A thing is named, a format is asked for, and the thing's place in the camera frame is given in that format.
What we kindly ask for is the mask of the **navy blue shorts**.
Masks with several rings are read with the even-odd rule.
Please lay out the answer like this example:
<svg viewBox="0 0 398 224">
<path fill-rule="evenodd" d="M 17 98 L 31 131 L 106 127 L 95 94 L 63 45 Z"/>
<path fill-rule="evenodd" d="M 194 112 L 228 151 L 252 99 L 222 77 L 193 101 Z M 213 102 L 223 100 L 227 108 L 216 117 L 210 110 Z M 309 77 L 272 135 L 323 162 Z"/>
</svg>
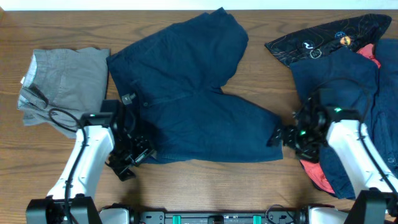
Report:
<svg viewBox="0 0 398 224">
<path fill-rule="evenodd" d="M 222 91 L 247 44 L 246 31 L 221 8 L 108 57 L 121 99 L 149 129 L 155 147 L 151 163 L 282 159 L 281 145 L 269 144 L 280 118 Z"/>
</svg>

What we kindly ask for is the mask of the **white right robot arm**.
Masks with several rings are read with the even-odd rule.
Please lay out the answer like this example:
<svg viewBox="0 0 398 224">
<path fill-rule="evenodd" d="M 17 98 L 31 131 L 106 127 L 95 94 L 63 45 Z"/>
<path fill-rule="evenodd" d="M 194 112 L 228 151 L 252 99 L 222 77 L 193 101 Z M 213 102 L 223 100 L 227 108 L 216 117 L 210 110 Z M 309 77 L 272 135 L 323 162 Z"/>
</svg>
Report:
<svg viewBox="0 0 398 224">
<path fill-rule="evenodd" d="M 307 205 L 295 214 L 294 223 L 384 223 L 386 215 L 397 217 L 397 177 L 375 148 L 357 110 L 311 97 L 295 117 L 296 126 L 277 128 L 268 146 L 283 144 L 310 161 L 322 146 L 331 147 L 349 177 L 355 202 L 349 212 Z"/>
</svg>

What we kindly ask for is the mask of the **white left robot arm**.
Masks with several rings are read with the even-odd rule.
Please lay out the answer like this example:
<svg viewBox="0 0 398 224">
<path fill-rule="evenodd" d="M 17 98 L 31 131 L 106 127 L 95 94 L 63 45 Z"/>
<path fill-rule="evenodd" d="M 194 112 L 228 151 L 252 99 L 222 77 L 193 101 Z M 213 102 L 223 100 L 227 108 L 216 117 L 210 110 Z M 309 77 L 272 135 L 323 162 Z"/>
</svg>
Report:
<svg viewBox="0 0 398 224">
<path fill-rule="evenodd" d="M 140 223 L 137 212 L 114 203 L 97 211 L 94 198 L 104 167 L 119 180 L 135 178 L 132 167 L 153 155 L 152 141 L 134 114 L 118 100 L 104 100 L 98 113 L 76 120 L 75 145 L 57 183 L 43 199 L 32 199 L 25 216 L 35 223 Z"/>
</svg>

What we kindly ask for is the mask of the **red garment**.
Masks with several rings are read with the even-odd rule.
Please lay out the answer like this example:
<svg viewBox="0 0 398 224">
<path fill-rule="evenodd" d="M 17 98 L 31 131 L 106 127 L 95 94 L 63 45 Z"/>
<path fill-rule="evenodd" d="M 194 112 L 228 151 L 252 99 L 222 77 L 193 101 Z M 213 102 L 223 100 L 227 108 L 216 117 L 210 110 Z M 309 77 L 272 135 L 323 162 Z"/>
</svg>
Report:
<svg viewBox="0 0 398 224">
<path fill-rule="evenodd" d="M 374 54 L 374 46 L 374 44 L 368 44 L 365 47 L 359 49 L 356 53 L 373 61 L 377 65 L 377 67 L 380 68 L 381 63 L 377 60 Z M 335 191 L 327 180 L 319 163 L 313 163 L 305 160 L 300 160 L 300 163 L 316 188 L 332 195 L 335 194 Z"/>
</svg>

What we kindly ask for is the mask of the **dark blue garment in pile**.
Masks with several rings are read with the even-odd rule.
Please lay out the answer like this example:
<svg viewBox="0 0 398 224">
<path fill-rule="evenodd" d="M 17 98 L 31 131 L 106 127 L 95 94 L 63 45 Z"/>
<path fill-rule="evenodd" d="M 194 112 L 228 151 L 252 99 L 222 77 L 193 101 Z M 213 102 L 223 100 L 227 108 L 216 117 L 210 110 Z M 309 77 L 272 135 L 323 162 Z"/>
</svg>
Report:
<svg viewBox="0 0 398 224">
<path fill-rule="evenodd" d="M 320 88 L 335 90 L 343 107 L 358 110 L 369 125 L 368 103 L 372 103 L 376 91 L 377 65 L 356 52 L 340 48 L 326 57 L 299 60 L 291 63 L 297 93 L 306 101 L 312 92 Z M 320 148 L 319 163 L 338 199 L 354 199 L 351 182 L 334 150 Z"/>
</svg>

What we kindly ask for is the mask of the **blue denim jeans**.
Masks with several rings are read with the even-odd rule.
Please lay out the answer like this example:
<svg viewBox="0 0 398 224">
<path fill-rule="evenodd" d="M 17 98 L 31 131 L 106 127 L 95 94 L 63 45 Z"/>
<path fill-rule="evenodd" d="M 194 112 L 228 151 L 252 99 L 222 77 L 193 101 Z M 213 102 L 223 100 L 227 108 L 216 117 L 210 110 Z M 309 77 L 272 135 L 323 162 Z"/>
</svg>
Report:
<svg viewBox="0 0 398 224">
<path fill-rule="evenodd" d="M 375 53 L 381 67 L 372 110 L 373 141 L 388 168 L 397 175 L 397 40 L 380 40 Z"/>
</svg>

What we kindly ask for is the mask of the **folded grey shorts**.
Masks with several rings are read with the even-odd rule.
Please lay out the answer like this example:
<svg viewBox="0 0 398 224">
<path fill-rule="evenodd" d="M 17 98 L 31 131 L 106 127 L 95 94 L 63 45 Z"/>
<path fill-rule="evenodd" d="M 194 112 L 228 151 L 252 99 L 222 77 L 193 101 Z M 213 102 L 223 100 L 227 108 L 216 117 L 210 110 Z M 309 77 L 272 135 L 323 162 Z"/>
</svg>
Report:
<svg viewBox="0 0 398 224">
<path fill-rule="evenodd" d="M 92 47 L 35 49 L 17 102 L 24 125 L 48 123 L 74 139 L 76 122 L 64 113 L 49 111 L 58 108 L 78 119 L 83 113 L 99 112 L 106 96 L 109 55 L 108 49 Z"/>
</svg>

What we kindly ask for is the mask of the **black patterned shorts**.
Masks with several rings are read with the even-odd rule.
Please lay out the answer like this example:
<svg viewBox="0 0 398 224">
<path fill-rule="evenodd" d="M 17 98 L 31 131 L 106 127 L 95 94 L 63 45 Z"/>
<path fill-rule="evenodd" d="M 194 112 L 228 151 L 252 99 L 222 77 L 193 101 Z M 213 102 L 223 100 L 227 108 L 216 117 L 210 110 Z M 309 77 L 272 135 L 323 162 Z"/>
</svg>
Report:
<svg viewBox="0 0 398 224">
<path fill-rule="evenodd" d="M 377 42 L 391 22 L 392 17 L 385 14 L 365 14 L 298 30 L 264 46 L 289 67 L 299 60 L 326 57 L 340 48 L 357 52 Z"/>
</svg>

